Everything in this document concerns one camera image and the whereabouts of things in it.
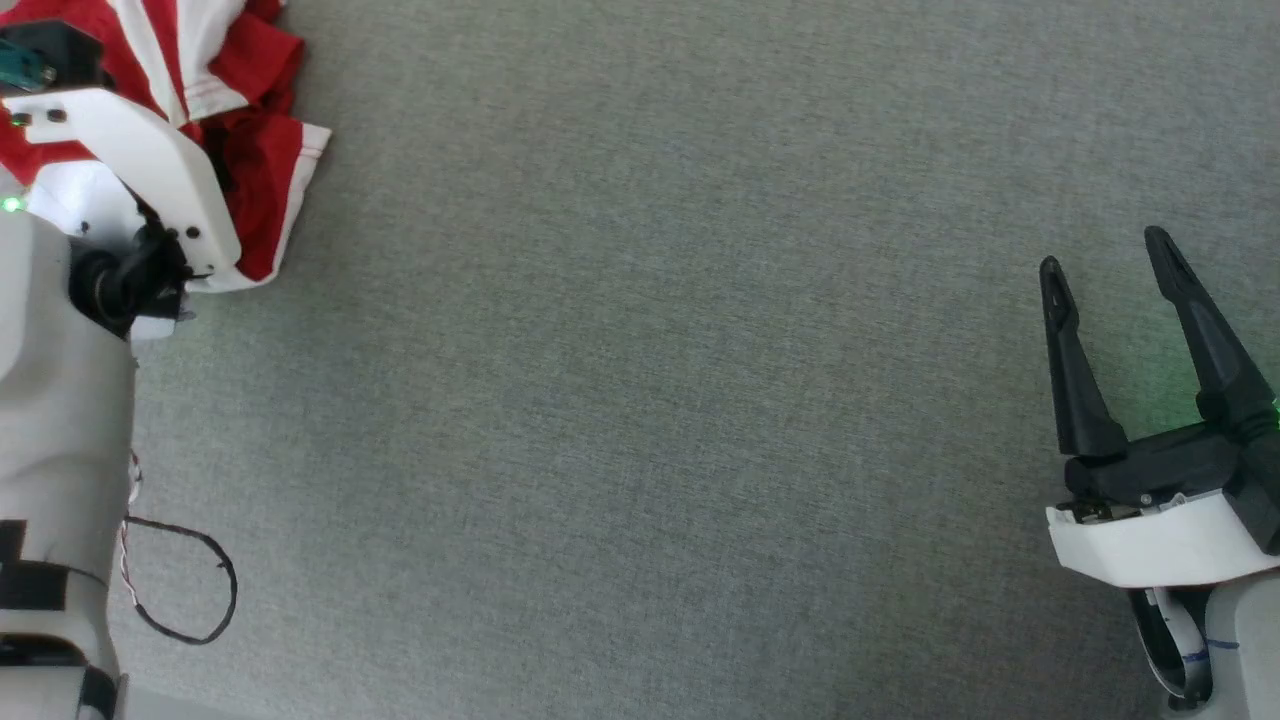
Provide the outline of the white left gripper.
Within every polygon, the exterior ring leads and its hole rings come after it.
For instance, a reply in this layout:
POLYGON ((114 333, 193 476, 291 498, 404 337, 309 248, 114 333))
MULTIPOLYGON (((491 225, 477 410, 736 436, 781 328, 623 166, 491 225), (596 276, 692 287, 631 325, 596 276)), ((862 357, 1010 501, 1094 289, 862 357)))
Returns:
POLYGON ((3 105, 29 117, 29 143, 79 143, 175 229, 195 274, 192 291, 242 290, 241 241, 212 164, 195 141, 106 88, 10 96, 3 105))

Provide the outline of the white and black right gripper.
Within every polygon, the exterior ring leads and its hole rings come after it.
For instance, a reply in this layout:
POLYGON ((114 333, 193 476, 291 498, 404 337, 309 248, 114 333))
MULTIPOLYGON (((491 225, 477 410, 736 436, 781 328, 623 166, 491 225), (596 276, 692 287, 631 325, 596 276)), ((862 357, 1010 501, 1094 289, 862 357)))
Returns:
POLYGON ((1242 447, 1226 433, 1277 429, 1275 392, 1171 234, 1144 228, 1161 295, 1196 370, 1198 423, 1134 441, 1105 402, 1060 261, 1039 265, 1059 450, 1071 498, 1046 509, 1060 565, 1123 589, 1213 585, 1277 569, 1224 493, 1242 447))

